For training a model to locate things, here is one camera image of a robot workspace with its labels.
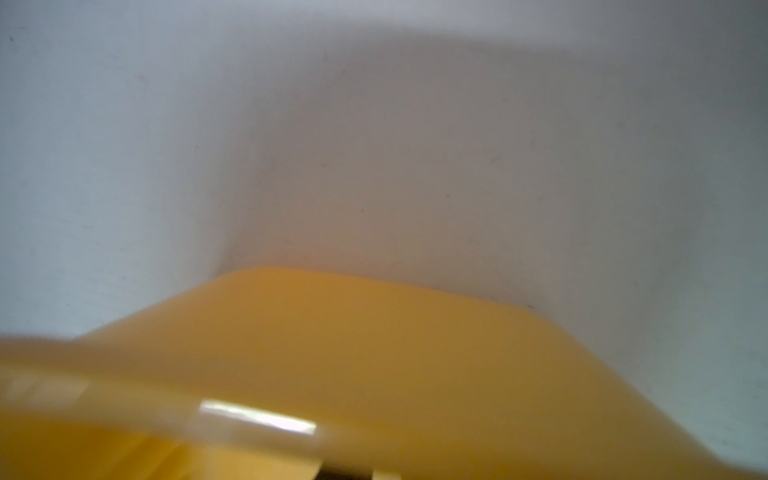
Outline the yellow plastic storage box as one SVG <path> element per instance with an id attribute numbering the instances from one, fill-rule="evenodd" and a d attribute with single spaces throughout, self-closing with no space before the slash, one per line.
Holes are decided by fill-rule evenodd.
<path id="1" fill-rule="evenodd" d="M 5 479 L 752 479 L 554 323 L 259 268 L 1 341 Z"/>

